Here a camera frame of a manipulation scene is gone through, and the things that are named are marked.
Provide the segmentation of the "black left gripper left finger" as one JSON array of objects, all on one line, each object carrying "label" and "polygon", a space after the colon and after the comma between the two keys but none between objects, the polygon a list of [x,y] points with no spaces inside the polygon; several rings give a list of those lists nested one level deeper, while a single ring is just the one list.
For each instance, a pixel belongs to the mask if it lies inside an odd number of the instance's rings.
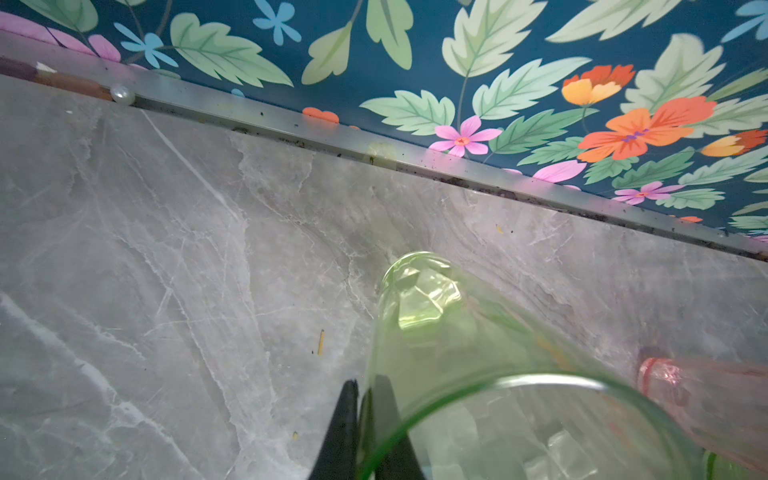
[{"label": "black left gripper left finger", "polygon": [[340,391],[309,480],[354,480],[358,445],[358,397],[355,380]]}]

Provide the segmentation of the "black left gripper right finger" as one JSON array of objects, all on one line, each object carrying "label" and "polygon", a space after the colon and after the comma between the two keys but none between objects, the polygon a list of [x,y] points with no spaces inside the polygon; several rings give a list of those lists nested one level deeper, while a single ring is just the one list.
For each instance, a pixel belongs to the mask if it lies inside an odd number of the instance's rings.
[{"label": "black left gripper right finger", "polygon": [[421,479],[423,471],[419,465],[412,443],[407,433],[397,441],[384,440],[384,434],[395,429],[401,422],[394,390],[390,379],[377,375],[373,387],[368,393],[368,447],[384,446],[382,458],[376,462],[375,479]]}]

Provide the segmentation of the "pink transparent cup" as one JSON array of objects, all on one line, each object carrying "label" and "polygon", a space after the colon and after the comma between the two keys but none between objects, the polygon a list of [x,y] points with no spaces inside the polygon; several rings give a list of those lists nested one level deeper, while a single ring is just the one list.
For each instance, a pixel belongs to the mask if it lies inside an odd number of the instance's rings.
[{"label": "pink transparent cup", "polygon": [[767,367],[649,358],[637,386],[703,449],[767,475]]}]

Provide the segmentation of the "green short cup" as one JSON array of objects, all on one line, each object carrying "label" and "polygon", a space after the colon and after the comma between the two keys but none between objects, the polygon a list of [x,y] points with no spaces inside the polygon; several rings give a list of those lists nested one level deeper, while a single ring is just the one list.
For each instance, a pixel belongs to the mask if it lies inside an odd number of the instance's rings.
[{"label": "green short cup", "polygon": [[767,480],[767,475],[705,450],[702,459],[704,480]]}]

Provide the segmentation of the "light green tall cup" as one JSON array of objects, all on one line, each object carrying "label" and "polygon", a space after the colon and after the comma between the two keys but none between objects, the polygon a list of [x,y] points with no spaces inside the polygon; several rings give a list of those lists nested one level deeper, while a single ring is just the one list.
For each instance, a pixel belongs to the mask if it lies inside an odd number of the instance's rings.
[{"label": "light green tall cup", "polygon": [[491,285],[430,252],[380,284],[356,475],[375,479],[368,393],[393,386],[425,479],[698,479],[699,449],[658,406]]}]

